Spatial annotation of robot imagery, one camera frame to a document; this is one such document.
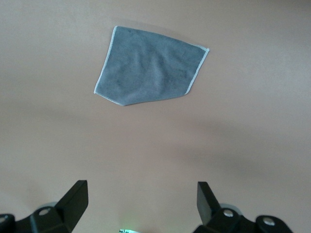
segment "metal screw head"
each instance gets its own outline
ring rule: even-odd
[[[227,217],[233,217],[233,212],[231,210],[224,210],[224,215]]]
[[[263,222],[269,226],[274,226],[276,223],[269,217],[264,217]]]
[[[4,217],[0,217],[0,224],[5,222],[7,218],[8,218],[8,215],[6,215]]]
[[[40,216],[46,215],[50,210],[51,210],[50,208],[43,209],[39,212],[39,215]]]

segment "gray microfiber towel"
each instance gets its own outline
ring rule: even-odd
[[[122,106],[183,96],[208,51],[164,35],[116,26],[94,93]]]

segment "black mount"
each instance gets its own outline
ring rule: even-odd
[[[87,205],[87,181],[77,181],[54,207],[42,207],[20,221],[0,214],[0,233],[71,233]]]
[[[202,220],[193,233],[293,233],[279,218],[258,216],[256,222],[222,208],[207,182],[198,183],[197,207]]]

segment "green led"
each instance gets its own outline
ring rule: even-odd
[[[135,231],[132,231],[132,230],[127,230],[127,229],[120,229],[119,233],[139,233],[139,232],[135,232]]]

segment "screw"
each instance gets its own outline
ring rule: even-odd
[[[233,217],[233,212],[231,210],[224,210],[224,215],[227,217]]]
[[[8,215],[6,215],[4,217],[0,217],[0,224],[5,222],[7,218],[8,218]]]
[[[46,215],[50,210],[51,210],[50,208],[43,209],[39,212],[39,215],[40,216]]]
[[[269,217],[264,217],[263,222],[269,226],[274,226],[276,223]]]

